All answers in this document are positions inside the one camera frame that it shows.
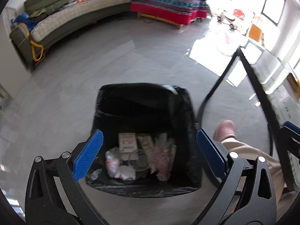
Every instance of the trash can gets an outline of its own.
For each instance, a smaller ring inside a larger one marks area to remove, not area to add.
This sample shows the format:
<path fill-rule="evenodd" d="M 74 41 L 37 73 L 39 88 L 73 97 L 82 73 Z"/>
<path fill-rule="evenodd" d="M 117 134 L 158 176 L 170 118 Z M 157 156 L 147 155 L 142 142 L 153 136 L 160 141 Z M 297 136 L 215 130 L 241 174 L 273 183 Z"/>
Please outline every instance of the trash can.
<path fill-rule="evenodd" d="M 86 183 L 100 191 L 126 197 L 162 198 L 196 191 L 201 186 L 202 154 L 197 145 L 197 122 L 188 92 L 178 86 L 149 83 L 105 85 L 99 90 L 92 131 L 103 132 L 103 145 L 92 163 Z M 119 133 L 166 132 L 176 145 L 171 177 L 156 174 L 133 183 L 110 178 L 105 152 L 119 146 Z"/>

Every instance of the blue gripper pad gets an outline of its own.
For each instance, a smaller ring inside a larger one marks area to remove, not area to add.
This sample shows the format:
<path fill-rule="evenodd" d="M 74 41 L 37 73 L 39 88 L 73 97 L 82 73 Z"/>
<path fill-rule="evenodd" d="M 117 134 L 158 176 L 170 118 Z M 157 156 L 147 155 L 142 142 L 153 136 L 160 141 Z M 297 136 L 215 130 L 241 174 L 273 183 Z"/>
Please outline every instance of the blue gripper pad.
<path fill-rule="evenodd" d="M 85 177 L 102 144 L 103 133 L 98 130 L 89 138 L 84 149 L 80 152 L 73 163 L 73 177 L 75 182 L 78 182 L 79 179 Z"/>
<path fill-rule="evenodd" d="M 203 129 L 200 129 L 197 133 L 197 144 L 200 147 L 213 174 L 222 181 L 225 180 L 227 176 L 226 161 Z"/>
<path fill-rule="evenodd" d="M 283 124 L 283 126 L 289 128 L 290 130 L 292 130 L 292 131 L 294 131 L 295 133 L 297 133 L 297 134 L 300 135 L 300 128 L 298 128 L 296 125 L 292 124 L 291 122 L 286 121 L 286 122 Z"/>

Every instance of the couch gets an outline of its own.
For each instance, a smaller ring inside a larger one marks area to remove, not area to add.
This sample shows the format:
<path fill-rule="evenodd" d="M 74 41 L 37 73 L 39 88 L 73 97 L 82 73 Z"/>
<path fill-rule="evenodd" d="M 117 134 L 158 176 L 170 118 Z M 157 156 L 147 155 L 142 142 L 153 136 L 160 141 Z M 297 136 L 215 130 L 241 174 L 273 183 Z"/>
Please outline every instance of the couch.
<path fill-rule="evenodd" d="M 99 19 L 130 10 L 131 0 L 87 0 L 75 3 L 56 12 L 62 5 L 75 0 L 26 0 L 25 11 L 31 14 L 46 9 L 48 16 L 39 22 L 31 32 L 24 24 L 17 25 L 10 33 L 12 43 L 17 48 L 25 65 L 35 69 L 43 58 L 43 52 L 51 45 Z"/>

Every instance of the tiled floor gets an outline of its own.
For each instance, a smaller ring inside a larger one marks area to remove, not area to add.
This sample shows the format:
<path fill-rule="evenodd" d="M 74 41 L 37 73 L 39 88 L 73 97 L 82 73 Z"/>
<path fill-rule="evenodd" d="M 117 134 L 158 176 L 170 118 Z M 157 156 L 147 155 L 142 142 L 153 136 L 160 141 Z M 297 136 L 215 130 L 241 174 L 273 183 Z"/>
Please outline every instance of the tiled floor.
<path fill-rule="evenodd" d="M 178 85 L 188 89 L 197 111 L 218 78 L 206 67 L 226 66 L 230 59 L 226 55 L 234 52 L 240 39 L 237 31 L 230 32 L 228 25 L 215 20 L 195 22 L 179 31 L 163 22 L 120 18 L 105 19 L 56 43 L 5 109 L 0 185 L 22 208 L 34 158 L 57 158 L 88 138 L 102 85 Z M 191 51 L 196 61 L 190 58 Z M 223 82 L 207 105 L 203 126 L 212 136 L 222 119 L 232 119 L 239 140 L 268 152 L 266 122 L 255 97 L 249 100 L 252 94 L 247 78 L 237 87 Z M 190 224 L 215 191 L 205 176 L 198 191 L 162 199 L 124 198 L 81 184 L 112 225 Z"/>

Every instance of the white paper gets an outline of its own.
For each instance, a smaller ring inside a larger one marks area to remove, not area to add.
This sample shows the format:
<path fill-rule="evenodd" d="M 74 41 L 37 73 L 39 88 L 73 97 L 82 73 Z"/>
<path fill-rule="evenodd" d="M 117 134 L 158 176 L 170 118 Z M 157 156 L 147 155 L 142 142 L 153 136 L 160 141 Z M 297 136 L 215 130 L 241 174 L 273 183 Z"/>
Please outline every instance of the white paper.
<path fill-rule="evenodd" d="M 133 166 L 126 166 L 126 165 L 119 166 L 118 172 L 115 175 L 115 178 L 122 179 L 124 181 L 135 180 L 136 175 L 135 175 L 135 170 L 134 170 Z"/>
<path fill-rule="evenodd" d="M 153 151 L 154 151 L 154 144 L 153 144 L 152 138 L 150 135 L 138 136 L 137 138 L 139 140 L 139 143 L 140 143 L 142 149 L 145 151 L 145 153 L 147 155 L 150 171 L 152 174 L 156 171 L 155 165 L 151 162 L 152 156 L 153 156 Z"/>
<path fill-rule="evenodd" d="M 128 161 L 128 160 L 137 160 L 139 158 L 139 154 L 137 150 L 133 152 L 123 152 L 121 153 L 121 159 L 123 161 Z"/>
<path fill-rule="evenodd" d="M 137 138 L 135 133 L 119 133 L 119 148 L 121 153 L 137 150 Z"/>

